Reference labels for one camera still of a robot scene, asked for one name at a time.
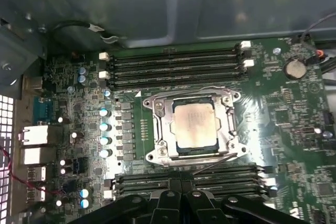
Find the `screw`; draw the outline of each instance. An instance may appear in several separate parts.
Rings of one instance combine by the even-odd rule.
[[[231,203],[237,203],[238,202],[238,199],[235,198],[235,197],[229,197],[228,199]]]
[[[45,34],[45,33],[47,32],[47,29],[45,28],[45,26],[40,26],[40,27],[38,28],[38,31],[39,31],[40,33],[42,33],[42,34]]]
[[[170,192],[167,193],[167,196],[168,197],[173,197],[173,196],[175,196],[175,193],[173,193],[172,191],[170,191]]]
[[[163,109],[163,103],[162,103],[162,102],[156,102],[156,103],[155,103],[155,108],[156,108],[157,110],[161,110],[161,109]]]
[[[230,102],[230,97],[227,97],[227,96],[223,97],[223,102],[224,103],[229,103]]]
[[[167,149],[165,147],[161,147],[159,148],[158,153],[160,156],[164,156],[167,154]]]
[[[273,49],[273,54],[275,54],[275,55],[279,55],[279,54],[281,54],[281,48],[280,48],[280,47],[276,47],[276,48],[274,48],[274,49]]]
[[[139,197],[132,199],[132,203],[139,203],[140,201],[141,201],[141,198]]]
[[[30,14],[30,13],[27,13],[27,14],[26,14],[26,19],[27,19],[27,20],[31,20],[31,14]]]
[[[2,69],[3,70],[11,70],[12,69],[11,64],[9,64],[9,63],[3,64],[2,65]]]
[[[200,197],[202,194],[199,191],[195,191],[192,193],[194,197]]]

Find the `gray wire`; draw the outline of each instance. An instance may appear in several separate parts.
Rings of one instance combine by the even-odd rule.
[[[320,18],[318,21],[316,21],[315,23],[311,24],[311,25],[310,25],[310,26],[303,32],[303,34],[301,35],[301,38],[300,38],[300,42],[301,42],[301,44],[302,44],[305,48],[307,48],[307,49],[316,51],[316,48],[315,48],[314,46],[312,46],[312,45],[310,45],[310,44],[308,44],[308,43],[305,42],[305,36],[308,34],[308,32],[309,32],[311,29],[313,29],[314,27],[316,27],[316,26],[319,25],[320,23],[322,23],[322,22],[326,21],[327,19],[332,18],[332,17],[334,17],[334,16],[336,16],[336,12],[331,13],[331,14],[329,14],[329,15],[323,17],[323,18]]]

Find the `capacitor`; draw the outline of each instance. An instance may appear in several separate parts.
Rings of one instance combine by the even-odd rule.
[[[112,93],[109,89],[104,90],[104,96],[105,96],[106,99],[111,99],[111,96],[112,96],[111,94]]]
[[[90,201],[88,199],[82,199],[80,201],[80,207],[81,208],[88,208],[90,206]]]
[[[107,136],[103,136],[100,138],[100,144],[101,145],[107,145],[107,144],[110,144],[112,143],[112,138],[110,137],[107,137]]]
[[[79,76],[78,77],[78,82],[82,85],[86,85],[89,83],[89,80],[85,76]]]
[[[64,117],[64,116],[60,116],[57,121],[61,124],[69,124],[70,123],[70,119]]]
[[[110,124],[107,124],[107,123],[101,123],[99,125],[99,129],[101,131],[110,131],[112,129],[112,126]]]
[[[101,108],[99,110],[99,115],[100,116],[106,116],[106,117],[110,117],[111,116],[111,111],[105,109],[105,108]]]
[[[75,87],[74,87],[74,86],[69,86],[69,87],[67,88],[67,91],[68,91],[68,93],[72,94],[72,93],[74,93],[74,91],[75,91]]]
[[[322,136],[326,139],[331,139],[333,134],[330,131],[323,131]]]
[[[88,75],[88,71],[87,71],[86,68],[84,68],[84,67],[80,67],[80,68],[78,69],[78,73],[79,73],[80,75],[82,75],[82,76],[87,76],[87,75]]]
[[[57,207],[61,207],[61,206],[63,206],[66,203],[69,203],[69,198],[68,197],[62,197],[62,199],[58,199],[56,201],[56,206]]]
[[[61,207],[63,204],[62,204],[62,201],[61,200],[57,200],[56,201],[56,206],[57,207]]]
[[[67,159],[62,159],[59,161],[60,166],[65,166],[65,165],[71,165],[72,164],[72,160],[67,158]]]
[[[71,137],[72,138],[83,138],[84,134],[82,132],[79,132],[79,131],[74,131],[74,132],[72,132]]]
[[[71,167],[63,167],[61,170],[60,170],[60,173],[62,175],[64,174],[68,174],[68,173],[71,173],[72,172],[72,168]]]
[[[111,149],[106,149],[106,150],[101,150],[99,153],[99,156],[102,158],[107,158],[112,155],[112,150]]]
[[[91,195],[92,191],[90,188],[82,189],[79,192],[79,196],[82,197],[83,199],[89,197]]]

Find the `cable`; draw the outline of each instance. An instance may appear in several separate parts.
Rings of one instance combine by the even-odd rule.
[[[227,156],[227,157],[221,159],[220,161],[217,161],[216,163],[214,163],[214,164],[212,164],[212,165],[209,165],[209,166],[207,166],[207,167],[204,167],[204,168],[202,168],[202,169],[199,169],[199,170],[194,171],[194,172],[193,172],[193,175],[196,175],[196,174],[198,174],[198,173],[204,172],[205,170],[208,170],[208,169],[210,169],[210,168],[212,168],[212,167],[214,167],[214,166],[216,166],[216,165],[219,165],[219,164],[221,164],[222,162],[228,161],[229,159],[231,159],[231,158],[233,158],[233,157],[236,157],[237,155],[238,155],[238,153],[233,153],[233,154],[231,154],[231,155],[229,155],[229,156]]]
[[[323,83],[326,86],[336,86],[336,80],[323,79]]]
[[[79,26],[79,27],[84,27],[87,28],[95,33],[99,33],[100,38],[102,39],[102,41],[105,44],[113,44],[116,41],[118,41],[119,37],[116,35],[113,35],[111,33],[109,33],[108,31],[106,31],[104,28],[94,25],[92,23],[89,22],[84,22],[84,21],[80,21],[80,20],[66,20],[66,21],[62,21],[59,22],[57,24],[55,24],[54,26],[52,26],[47,33],[47,40],[48,41],[56,41],[54,39],[55,33],[65,27],[69,27],[69,26]]]
[[[307,48],[307,49],[309,49],[309,50],[312,50],[312,51],[315,51],[315,52],[319,55],[319,53],[317,52],[316,47],[314,47],[314,46],[308,44],[307,42],[305,42],[305,37],[306,37],[306,35],[308,34],[308,32],[309,32],[311,29],[313,29],[314,27],[316,27],[316,26],[319,25],[320,23],[322,23],[322,22],[326,21],[327,19],[332,18],[332,17],[334,17],[334,16],[336,16],[336,12],[331,13],[331,14],[329,14],[329,15],[323,17],[323,18],[320,18],[318,21],[316,21],[315,23],[311,24],[311,25],[310,25],[310,26],[309,26],[309,27],[302,33],[301,38],[300,38],[300,43],[301,43],[305,48]]]
[[[0,150],[3,152],[4,156],[7,157],[7,159],[8,159],[8,175],[10,177],[12,177],[13,180],[19,181],[20,183],[27,185],[27,187],[29,187],[29,188],[34,188],[34,189],[36,189],[38,191],[44,191],[44,192],[46,192],[48,194],[59,195],[59,194],[63,194],[64,193],[62,190],[48,191],[46,189],[43,189],[43,188],[38,187],[38,186],[35,186],[35,185],[31,184],[30,182],[25,181],[25,180],[23,180],[23,179],[15,176],[13,174],[12,160],[11,160],[9,152],[6,151],[1,145],[0,145]]]

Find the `integrated circuit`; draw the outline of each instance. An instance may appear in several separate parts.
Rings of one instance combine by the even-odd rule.
[[[318,192],[320,196],[330,196],[333,195],[332,186],[330,183],[323,183],[317,185]]]

